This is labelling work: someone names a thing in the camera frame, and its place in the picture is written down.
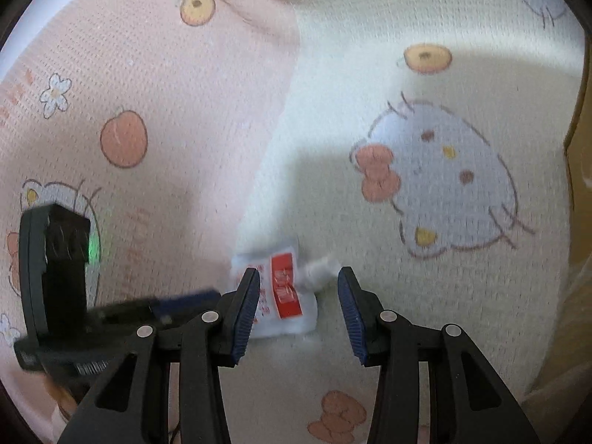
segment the white pouch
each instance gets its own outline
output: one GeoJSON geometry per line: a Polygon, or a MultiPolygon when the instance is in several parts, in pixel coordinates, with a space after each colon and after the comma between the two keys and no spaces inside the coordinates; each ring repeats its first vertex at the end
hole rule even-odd
{"type": "Polygon", "coordinates": [[[245,270],[253,267],[261,275],[259,303],[251,337],[303,334],[317,326],[314,292],[295,288],[299,281],[298,240],[292,238],[268,252],[236,255],[230,277],[236,290],[245,270]]]}

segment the white surface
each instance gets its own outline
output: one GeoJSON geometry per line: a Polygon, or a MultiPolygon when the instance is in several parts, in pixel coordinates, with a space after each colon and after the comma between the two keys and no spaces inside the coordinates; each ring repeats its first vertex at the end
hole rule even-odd
{"type": "Polygon", "coordinates": [[[72,0],[33,0],[0,50],[0,81],[22,51],[49,21],[72,0]]]}

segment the white flower print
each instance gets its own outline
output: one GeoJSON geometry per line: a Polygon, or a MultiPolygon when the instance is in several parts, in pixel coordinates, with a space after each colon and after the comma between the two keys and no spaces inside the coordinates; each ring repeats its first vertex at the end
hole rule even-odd
{"type": "Polygon", "coordinates": [[[10,326],[10,320],[6,314],[0,316],[0,333],[4,336],[4,340],[9,346],[13,346],[14,342],[21,337],[19,329],[10,326]]]}
{"type": "Polygon", "coordinates": [[[59,108],[62,112],[68,109],[68,101],[64,97],[64,93],[70,90],[71,86],[72,80],[69,78],[62,80],[57,73],[54,73],[49,78],[49,88],[39,97],[41,103],[45,103],[43,117],[51,117],[56,112],[56,108],[59,108]]]}

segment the textured fabric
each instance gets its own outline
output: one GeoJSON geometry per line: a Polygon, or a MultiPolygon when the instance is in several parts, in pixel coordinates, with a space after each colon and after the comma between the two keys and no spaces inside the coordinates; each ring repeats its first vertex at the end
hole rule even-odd
{"type": "MultiPolygon", "coordinates": [[[[73,0],[1,87],[2,382],[52,439],[10,344],[14,232],[57,199],[93,222],[90,303],[223,288],[233,253],[295,235],[413,323],[463,326],[521,399],[568,268],[583,55],[561,0],[73,0]]],[[[315,332],[221,370],[233,442],[361,442],[377,378],[331,286],[315,332]]]]}

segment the hello kitty print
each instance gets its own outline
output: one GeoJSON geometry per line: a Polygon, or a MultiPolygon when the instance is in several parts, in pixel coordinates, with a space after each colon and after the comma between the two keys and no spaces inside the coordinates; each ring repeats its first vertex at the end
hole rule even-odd
{"type": "Polygon", "coordinates": [[[476,250],[519,227],[516,187],[503,159],[462,118],[430,102],[401,102],[374,122],[350,161],[363,175],[362,196],[389,202],[399,233],[415,258],[476,250]]]}

